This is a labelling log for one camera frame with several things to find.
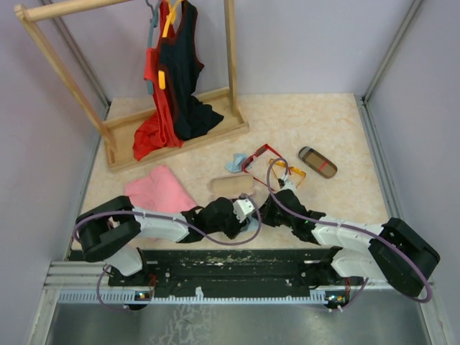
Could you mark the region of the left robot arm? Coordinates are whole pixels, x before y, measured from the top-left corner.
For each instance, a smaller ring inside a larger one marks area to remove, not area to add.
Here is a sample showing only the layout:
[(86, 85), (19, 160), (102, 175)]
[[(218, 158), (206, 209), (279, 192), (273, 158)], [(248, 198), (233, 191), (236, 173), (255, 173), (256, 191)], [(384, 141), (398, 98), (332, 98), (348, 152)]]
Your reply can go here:
[(83, 250), (87, 262), (103, 262), (118, 270), (134, 285), (150, 276), (142, 254), (131, 246), (136, 238), (163, 239), (174, 243), (194, 243), (211, 235), (225, 234), (235, 239), (251, 224), (256, 212), (251, 198), (218, 198), (206, 207), (196, 206), (179, 213), (148, 211), (134, 206), (121, 195), (75, 220), (73, 239)]

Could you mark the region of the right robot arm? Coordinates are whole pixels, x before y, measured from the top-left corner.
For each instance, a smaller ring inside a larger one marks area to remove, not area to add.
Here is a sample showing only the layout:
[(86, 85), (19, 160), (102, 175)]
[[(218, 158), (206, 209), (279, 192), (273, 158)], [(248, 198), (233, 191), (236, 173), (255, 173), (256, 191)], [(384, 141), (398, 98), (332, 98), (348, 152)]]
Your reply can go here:
[(416, 298), (435, 270), (439, 253), (403, 220), (356, 224), (309, 211), (290, 189), (267, 198), (259, 209), (268, 226), (286, 226), (302, 242), (338, 247), (321, 266), (321, 276), (335, 285), (345, 277), (384, 280), (398, 292)]

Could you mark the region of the light blue cleaning cloth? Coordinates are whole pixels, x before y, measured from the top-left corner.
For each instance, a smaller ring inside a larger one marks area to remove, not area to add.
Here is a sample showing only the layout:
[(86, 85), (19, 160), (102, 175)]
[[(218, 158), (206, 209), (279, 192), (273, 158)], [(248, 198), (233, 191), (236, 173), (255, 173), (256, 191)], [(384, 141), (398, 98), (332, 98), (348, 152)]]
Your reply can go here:
[(244, 226), (241, 229), (241, 233), (256, 231), (259, 226), (259, 221), (256, 218), (247, 218), (244, 222)]

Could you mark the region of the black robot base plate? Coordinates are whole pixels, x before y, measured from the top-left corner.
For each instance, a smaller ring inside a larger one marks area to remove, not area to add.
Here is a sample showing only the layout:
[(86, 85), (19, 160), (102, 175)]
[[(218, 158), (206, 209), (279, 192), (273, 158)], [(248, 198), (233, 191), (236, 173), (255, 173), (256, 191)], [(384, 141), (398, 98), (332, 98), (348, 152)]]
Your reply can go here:
[(331, 267), (335, 249), (147, 250), (133, 277), (109, 272), (111, 287), (152, 289), (156, 298), (303, 298), (324, 286), (353, 287)]

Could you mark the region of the pink shirt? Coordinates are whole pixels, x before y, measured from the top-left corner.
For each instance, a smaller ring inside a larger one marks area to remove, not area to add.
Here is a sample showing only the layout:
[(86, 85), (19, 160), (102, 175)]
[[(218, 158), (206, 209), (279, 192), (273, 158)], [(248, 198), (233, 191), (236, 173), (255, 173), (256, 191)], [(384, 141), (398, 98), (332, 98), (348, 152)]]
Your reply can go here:
[(131, 203), (148, 211), (179, 213), (197, 206), (167, 165), (159, 165), (143, 178), (124, 186)]

